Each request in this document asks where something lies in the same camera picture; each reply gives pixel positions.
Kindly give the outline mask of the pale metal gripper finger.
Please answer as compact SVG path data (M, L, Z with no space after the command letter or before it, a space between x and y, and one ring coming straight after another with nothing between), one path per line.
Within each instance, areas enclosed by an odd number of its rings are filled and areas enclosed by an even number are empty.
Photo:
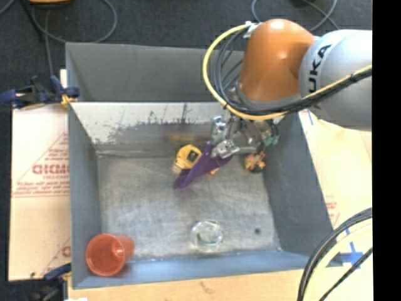
M226 138L226 134L227 125L224 117L221 115L215 116L211 125L211 141L222 142Z
M218 143L211 152L212 158L226 159L240 152L239 146L237 146L233 140L226 139Z

